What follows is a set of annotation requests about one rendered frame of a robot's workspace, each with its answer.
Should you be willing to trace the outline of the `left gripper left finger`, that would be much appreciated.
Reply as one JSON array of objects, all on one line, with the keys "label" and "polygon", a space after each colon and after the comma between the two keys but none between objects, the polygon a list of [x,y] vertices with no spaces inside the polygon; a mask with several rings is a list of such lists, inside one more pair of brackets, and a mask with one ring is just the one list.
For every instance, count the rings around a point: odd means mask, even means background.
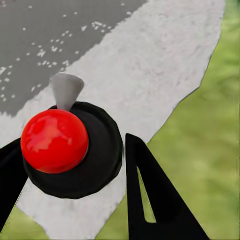
[{"label": "left gripper left finger", "polygon": [[0,149],[0,232],[29,178],[22,155],[21,138]]}]

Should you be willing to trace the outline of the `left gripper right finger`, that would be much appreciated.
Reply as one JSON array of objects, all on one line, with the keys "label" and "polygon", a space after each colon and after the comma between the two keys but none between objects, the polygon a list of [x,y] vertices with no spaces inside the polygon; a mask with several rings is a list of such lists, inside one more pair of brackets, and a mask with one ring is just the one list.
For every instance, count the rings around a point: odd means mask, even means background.
[{"label": "left gripper right finger", "polygon": [[[125,134],[129,240],[210,240],[140,137]],[[156,223],[145,220],[139,168]]]}]

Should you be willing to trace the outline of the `insectifuge atomizer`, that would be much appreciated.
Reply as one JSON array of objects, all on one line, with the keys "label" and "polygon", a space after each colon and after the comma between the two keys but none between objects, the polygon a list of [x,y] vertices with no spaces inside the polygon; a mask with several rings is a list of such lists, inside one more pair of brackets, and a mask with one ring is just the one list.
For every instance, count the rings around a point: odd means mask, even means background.
[{"label": "insectifuge atomizer", "polygon": [[20,140],[24,169],[45,194],[81,199],[120,174],[125,146],[116,121],[103,108],[76,101],[83,79],[67,73],[49,79],[56,105],[25,125]]}]

